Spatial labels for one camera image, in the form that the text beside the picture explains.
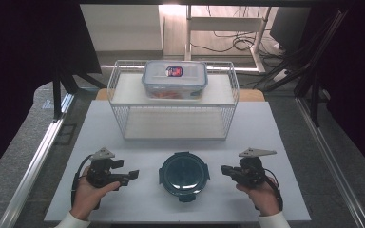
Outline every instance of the white desk leg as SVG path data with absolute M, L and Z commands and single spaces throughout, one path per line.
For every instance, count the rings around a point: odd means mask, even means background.
M 259 73 L 264 73 L 265 68 L 263 67 L 262 60 L 259 57 L 259 45 L 262 41 L 263 33 L 265 32 L 266 24 L 268 23 L 269 14 L 271 12 L 271 7 L 268 7 L 265 14 L 262 17 L 262 21 L 259 26 L 259 31 L 257 32 L 256 40 L 254 45 L 251 47 L 251 54 L 253 55 L 254 62 L 256 63 L 257 70 Z
M 184 60 L 191 60 L 191 5 L 186 6 L 186 39 Z

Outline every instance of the clear plastic food container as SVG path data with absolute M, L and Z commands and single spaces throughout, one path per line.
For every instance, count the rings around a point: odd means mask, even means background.
M 206 64 L 192 61 L 149 61 L 142 82 L 149 98 L 199 99 L 207 85 Z

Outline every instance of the container lid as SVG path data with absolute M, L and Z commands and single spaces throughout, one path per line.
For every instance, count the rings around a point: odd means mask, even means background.
M 207 165 L 189 152 L 178 152 L 159 169 L 159 182 L 181 202 L 195 200 L 209 178 Z
M 148 61 L 142 82 L 145 85 L 206 86 L 206 64 L 194 61 Z

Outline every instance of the black curtain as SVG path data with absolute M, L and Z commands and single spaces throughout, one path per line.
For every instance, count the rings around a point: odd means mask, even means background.
M 365 157 L 365 1 L 351 7 L 318 74 L 331 95 L 328 109 Z
M 79 4 L 0 1 L 0 158 L 36 88 L 57 74 L 101 73 Z

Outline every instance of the white sleeve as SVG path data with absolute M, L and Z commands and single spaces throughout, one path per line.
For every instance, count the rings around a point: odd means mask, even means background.
M 269 217 L 259 217 L 259 224 L 262 228 L 290 228 L 282 212 Z
M 78 220 L 70 212 L 55 228 L 87 228 L 90 221 Z

